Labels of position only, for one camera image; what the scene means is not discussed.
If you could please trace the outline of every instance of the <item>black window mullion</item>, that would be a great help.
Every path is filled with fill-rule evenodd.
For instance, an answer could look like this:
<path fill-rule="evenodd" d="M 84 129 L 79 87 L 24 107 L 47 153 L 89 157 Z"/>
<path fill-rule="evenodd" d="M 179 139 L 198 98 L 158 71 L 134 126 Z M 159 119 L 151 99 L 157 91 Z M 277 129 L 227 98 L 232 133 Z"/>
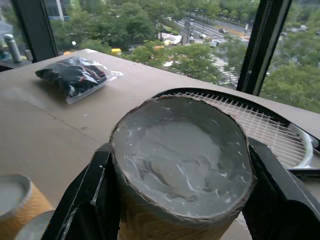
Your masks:
<path fill-rule="evenodd" d="M 58 56 L 44 0 L 12 0 L 33 62 Z"/>
<path fill-rule="evenodd" d="M 237 90 L 259 95 L 292 0 L 261 0 Z"/>

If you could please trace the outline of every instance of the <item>paper cup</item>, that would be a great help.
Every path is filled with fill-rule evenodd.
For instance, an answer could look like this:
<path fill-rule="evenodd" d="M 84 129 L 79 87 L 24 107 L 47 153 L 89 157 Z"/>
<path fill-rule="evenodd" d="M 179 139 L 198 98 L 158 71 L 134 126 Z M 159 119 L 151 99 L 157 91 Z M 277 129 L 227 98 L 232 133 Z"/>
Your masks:
<path fill-rule="evenodd" d="M 55 211 L 46 211 L 24 225 L 15 240 L 40 240 Z"/>
<path fill-rule="evenodd" d="M 110 142 L 122 240 L 219 240 L 255 185 L 244 131 L 204 101 L 147 100 Z"/>
<path fill-rule="evenodd" d="M 53 207 L 46 197 L 23 175 L 0 176 L 0 236 L 13 240 L 32 218 Z"/>

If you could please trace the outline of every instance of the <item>window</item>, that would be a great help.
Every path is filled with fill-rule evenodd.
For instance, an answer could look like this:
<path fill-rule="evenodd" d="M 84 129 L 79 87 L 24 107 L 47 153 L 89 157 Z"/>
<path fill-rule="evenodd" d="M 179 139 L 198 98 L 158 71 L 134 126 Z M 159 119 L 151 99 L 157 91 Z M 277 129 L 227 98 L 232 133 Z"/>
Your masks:
<path fill-rule="evenodd" d="M 50 18 L 60 54 L 89 48 L 235 89 L 259 3 L 46 0 L 46 7 L 62 9 Z"/>
<path fill-rule="evenodd" d="M 10 0 L 0 2 L 0 62 L 28 64 L 32 56 Z"/>
<path fill-rule="evenodd" d="M 320 113 L 320 5 L 294 0 L 260 97 Z"/>

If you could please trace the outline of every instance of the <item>plastic bag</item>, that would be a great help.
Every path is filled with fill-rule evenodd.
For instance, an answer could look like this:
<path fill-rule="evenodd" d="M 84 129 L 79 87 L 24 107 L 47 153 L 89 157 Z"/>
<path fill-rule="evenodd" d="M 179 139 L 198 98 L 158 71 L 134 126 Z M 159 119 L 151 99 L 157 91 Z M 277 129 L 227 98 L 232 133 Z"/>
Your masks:
<path fill-rule="evenodd" d="M 109 71 L 96 61 L 79 56 L 49 64 L 35 74 L 57 86 L 66 96 L 68 104 L 100 89 L 106 81 L 112 81 L 123 75 L 118 71 Z"/>

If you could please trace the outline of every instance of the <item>beige table surface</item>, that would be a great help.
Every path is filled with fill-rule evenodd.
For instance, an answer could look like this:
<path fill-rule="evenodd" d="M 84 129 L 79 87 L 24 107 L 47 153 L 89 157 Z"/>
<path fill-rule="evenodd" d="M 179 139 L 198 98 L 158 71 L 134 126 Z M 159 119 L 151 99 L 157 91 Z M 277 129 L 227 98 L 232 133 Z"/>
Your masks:
<path fill-rule="evenodd" d="M 208 88 L 247 98 L 320 139 L 320 114 L 87 49 L 72 55 L 97 61 L 124 76 L 78 102 L 66 104 L 35 71 L 70 55 L 0 73 L 0 175 L 22 173 L 31 177 L 55 206 L 94 151 L 108 142 L 115 123 L 145 99 L 171 88 Z M 320 182 L 311 181 L 308 187 L 320 199 Z M 250 236 L 235 222 L 223 239 L 247 240 Z"/>

